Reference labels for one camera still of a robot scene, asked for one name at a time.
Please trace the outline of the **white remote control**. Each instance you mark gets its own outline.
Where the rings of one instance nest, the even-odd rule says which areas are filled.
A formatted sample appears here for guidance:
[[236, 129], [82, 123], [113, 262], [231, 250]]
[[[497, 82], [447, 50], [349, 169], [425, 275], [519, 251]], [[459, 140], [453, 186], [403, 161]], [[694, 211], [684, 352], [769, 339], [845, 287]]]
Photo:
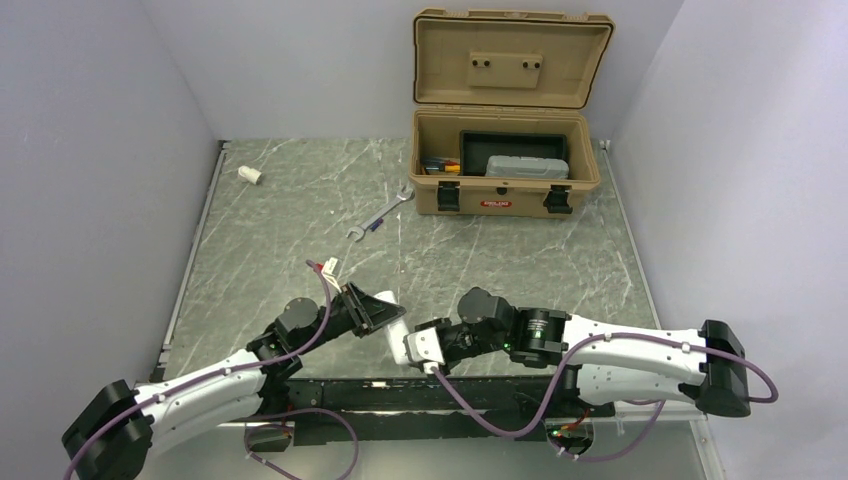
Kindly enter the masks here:
[[409, 329], [403, 317], [399, 317], [387, 323], [382, 331], [388, 343], [389, 351], [394, 362], [399, 366], [408, 366], [410, 359], [405, 343], [406, 337], [409, 335]]

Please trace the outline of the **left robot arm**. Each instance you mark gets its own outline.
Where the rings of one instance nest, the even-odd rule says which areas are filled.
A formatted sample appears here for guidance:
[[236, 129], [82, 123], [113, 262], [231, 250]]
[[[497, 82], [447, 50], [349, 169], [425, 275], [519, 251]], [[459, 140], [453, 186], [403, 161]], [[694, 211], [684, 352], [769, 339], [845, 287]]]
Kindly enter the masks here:
[[103, 387], [62, 436], [64, 476], [133, 479], [147, 458], [222, 423], [272, 420], [291, 406], [288, 381], [302, 356], [342, 335], [370, 335], [406, 312], [390, 293], [349, 282], [324, 290], [326, 304], [290, 301], [244, 348], [208, 367], [159, 383]]

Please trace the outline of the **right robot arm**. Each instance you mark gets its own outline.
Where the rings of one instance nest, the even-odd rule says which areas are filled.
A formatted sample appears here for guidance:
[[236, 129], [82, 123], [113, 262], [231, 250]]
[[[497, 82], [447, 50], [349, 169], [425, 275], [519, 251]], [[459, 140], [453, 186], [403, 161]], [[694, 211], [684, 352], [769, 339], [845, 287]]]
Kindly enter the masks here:
[[436, 319], [405, 335], [411, 365], [446, 374], [466, 359], [501, 351], [528, 368], [553, 366], [560, 377], [544, 398], [564, 415], [649, 400], [686, 402], [728, 418], [751, 413], [745, 350], [723, 321], [683, 330], [627, 327], [516, 307], [479, 287], [460, 299], [457, 313], [457, 324]]

